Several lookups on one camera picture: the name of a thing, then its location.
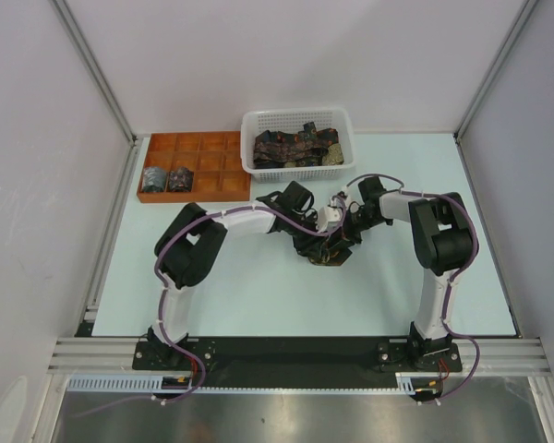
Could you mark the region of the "orange green patterned tie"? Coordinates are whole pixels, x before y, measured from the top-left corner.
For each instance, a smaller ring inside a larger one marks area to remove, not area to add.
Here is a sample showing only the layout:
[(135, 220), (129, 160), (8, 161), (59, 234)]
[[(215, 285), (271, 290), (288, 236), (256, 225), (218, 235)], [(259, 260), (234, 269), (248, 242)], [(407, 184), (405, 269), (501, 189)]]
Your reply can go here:
[(352, 251), (348, 247), (330, 248), (321, 243), (309, 252), (307, 260), (315, 266), (341, 267), (350, 256)]

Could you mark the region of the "dark red tie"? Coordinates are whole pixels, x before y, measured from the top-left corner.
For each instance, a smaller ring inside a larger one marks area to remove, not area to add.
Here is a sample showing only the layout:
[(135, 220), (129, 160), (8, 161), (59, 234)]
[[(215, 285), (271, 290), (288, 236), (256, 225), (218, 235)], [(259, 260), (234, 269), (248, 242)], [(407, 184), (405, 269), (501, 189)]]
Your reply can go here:
[(168, 174), (167, 189), (169, 192), (191, 192), (194, 172), (185, 166), (179, 166)]

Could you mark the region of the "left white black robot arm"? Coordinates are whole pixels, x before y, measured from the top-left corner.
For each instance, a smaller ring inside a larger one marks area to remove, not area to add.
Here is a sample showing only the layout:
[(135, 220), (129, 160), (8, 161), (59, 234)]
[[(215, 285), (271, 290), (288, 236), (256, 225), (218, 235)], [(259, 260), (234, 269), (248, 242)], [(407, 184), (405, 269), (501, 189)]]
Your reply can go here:
[(200, 359), (181, 342), (187, 335), (185, 315), (193, 293), (210, 274), (228, 237), (255, 233), (289, 234), (298, 255), (330, 258), (328, 246), (341, 231), (346, 204), (335, 197), (321, 210), (313, 194), (297, 182), (243, 206), (209, 211), (186, 204), (154, 247), (154, 274), (163, 291), (152, 326), (145, 334), (141, 358), (135, 363), (156, 369), (176, 369), (184, 362), (197, 368)]

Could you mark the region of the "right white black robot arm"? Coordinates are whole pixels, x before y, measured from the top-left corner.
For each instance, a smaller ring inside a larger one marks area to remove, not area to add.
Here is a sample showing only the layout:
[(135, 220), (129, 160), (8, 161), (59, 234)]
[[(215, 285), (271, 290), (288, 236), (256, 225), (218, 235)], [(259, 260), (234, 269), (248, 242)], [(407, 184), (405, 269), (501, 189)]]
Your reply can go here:
[(388, 189), (383, 174), (362, 174), (358, 185), (363, 204), (345, 218), (362, 232), (378, 224), (406, 222), (411, 227), (418, 263), (424, 271), (420, 304), (401, 361), (417, 370), (433, 370), (452, 354), (453, 293), (479, 250), (476, 228), (457, 193), (417, 193)]

